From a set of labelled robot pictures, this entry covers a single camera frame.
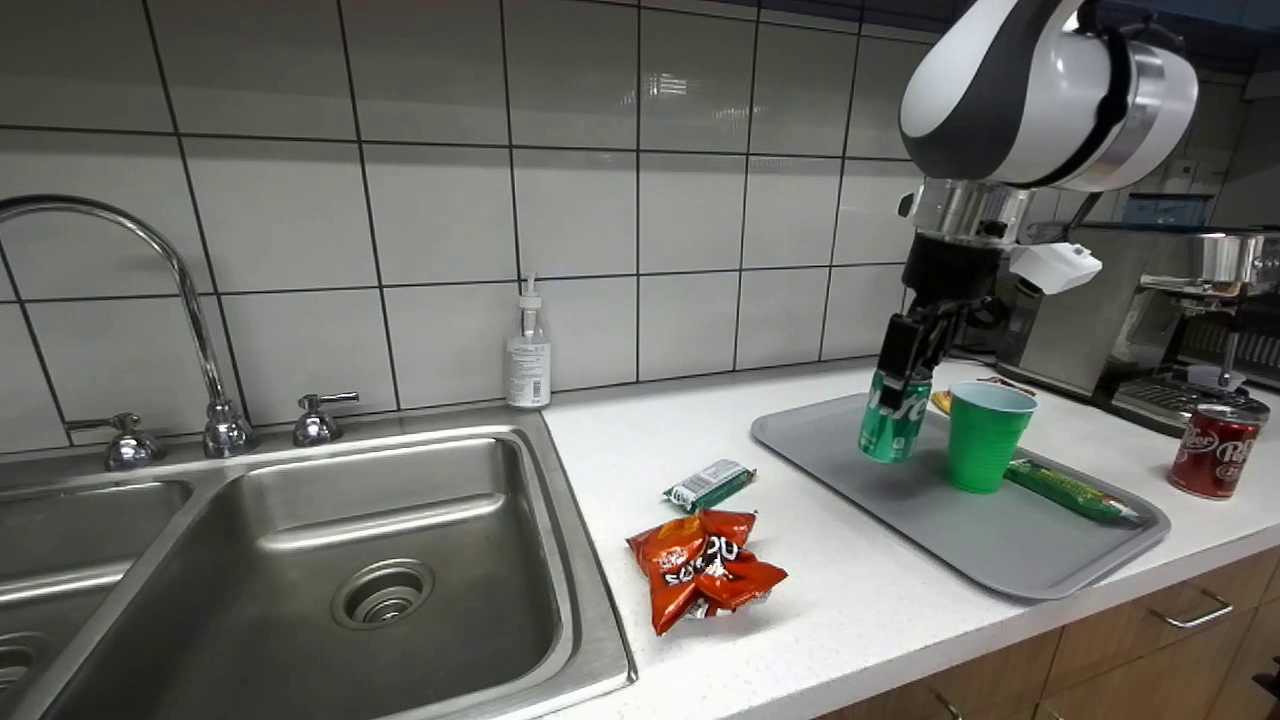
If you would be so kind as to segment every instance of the chip bag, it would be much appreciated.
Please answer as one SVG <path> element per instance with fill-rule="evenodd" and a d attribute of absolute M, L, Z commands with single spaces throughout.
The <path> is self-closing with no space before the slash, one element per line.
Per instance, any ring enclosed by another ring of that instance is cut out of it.
<path fill-rule="evenodd" d="M 652 627 L 664 636 L 685 612 L 721 618 L 774 592 L 787 573 L 747 554 L 754 514 L 702 514 L 633 535 L 647 576 Z"/>

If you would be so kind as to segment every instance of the green cup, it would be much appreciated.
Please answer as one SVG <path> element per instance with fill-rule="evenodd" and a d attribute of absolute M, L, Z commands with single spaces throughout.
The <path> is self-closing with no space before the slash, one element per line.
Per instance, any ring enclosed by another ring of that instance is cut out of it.
<path fill-rule="evenodd" d="M 951 389 L 951 485 L 964 494 L 995 494 L 1032 412 L 1038 395 L 1006 384 Z"/>

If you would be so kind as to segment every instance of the faucet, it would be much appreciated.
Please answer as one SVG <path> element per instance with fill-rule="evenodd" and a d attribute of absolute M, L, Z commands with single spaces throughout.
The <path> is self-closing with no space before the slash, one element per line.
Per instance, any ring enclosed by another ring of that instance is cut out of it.
<path fill-rule="evenodd" d="M 9 199 L 0 199 L 0 226 L 20 221 L 20 215 L 46 215 L 46 213 L 74 213 L 74 215 L 98 215 L 105 226 L 115 226 L 132 242 L 149 243 L 168 264 L 175 291 L 183 295 L 183 308 L 190 308 L 190 324 L 192 324 L 198 356 L 200 356 L 200 379 L 209 392 L 206 455 L 236 455 L 242 449 L 250 449 L 251 428 L 224 392 L 224 379 L 211 361 L 200 295 L 198 295 L 192 274 L 180 261 L 180 253 L 151 226 L 145 226 L 112 205 L 99 205 L 99 199 L 85 199 L 85 196 L 9 196 Z"/>

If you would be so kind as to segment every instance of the wooden cabinet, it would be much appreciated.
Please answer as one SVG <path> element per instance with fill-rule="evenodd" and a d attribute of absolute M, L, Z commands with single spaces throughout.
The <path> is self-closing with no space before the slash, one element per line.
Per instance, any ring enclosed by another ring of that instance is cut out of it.
<path fill-rule="evenodd" d="M 1270 720 L 1280 554 L 1203 573 L 1060 632 L 836 713 L 836 720 Z"/>

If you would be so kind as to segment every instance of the kitchen sink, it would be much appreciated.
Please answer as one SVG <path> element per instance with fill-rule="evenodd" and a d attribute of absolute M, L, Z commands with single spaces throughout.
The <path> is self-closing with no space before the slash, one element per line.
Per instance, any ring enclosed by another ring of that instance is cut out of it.
<path fill-rule="evenodd" d="M 109 602 L 183 499 L 190 487 L 174 479 L 0 497 L 0 716 Z"/>
<path fill-rule="evenodd" d="M 30 716 L 543 716 L 628 684 L 541 418 L 421 422 L 233 463 L 192 479 L 192 507 Z"/>

